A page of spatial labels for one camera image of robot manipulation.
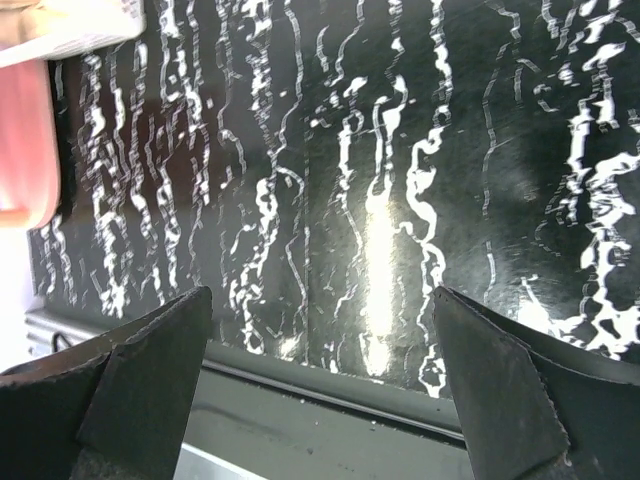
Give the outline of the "white plastic basket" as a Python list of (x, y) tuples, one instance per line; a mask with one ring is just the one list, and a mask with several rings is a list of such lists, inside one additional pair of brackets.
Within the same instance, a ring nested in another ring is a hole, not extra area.
[(138, 37), (144, 3), (132, 1), (3, 1), (1, 65), (58, 60)]

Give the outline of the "pink tiered shelf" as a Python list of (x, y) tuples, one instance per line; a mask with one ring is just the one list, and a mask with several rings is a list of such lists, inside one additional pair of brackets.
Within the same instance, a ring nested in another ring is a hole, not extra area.
[(61, 167), (47, 62), (1, 69), (1, 226), (27, 231), (54, 216)]

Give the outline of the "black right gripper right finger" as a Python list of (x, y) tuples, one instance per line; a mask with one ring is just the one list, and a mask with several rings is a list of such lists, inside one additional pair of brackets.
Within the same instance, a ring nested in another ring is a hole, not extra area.
[(475, 478), (638, 478), (638, 365), (445, 287), (433, 323)]

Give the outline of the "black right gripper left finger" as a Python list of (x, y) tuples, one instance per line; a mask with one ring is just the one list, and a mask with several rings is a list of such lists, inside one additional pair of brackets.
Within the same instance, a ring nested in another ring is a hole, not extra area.
[(170, 479), (208, 341), (197, 287), (145, 316), (1, 374), (4, 479)]

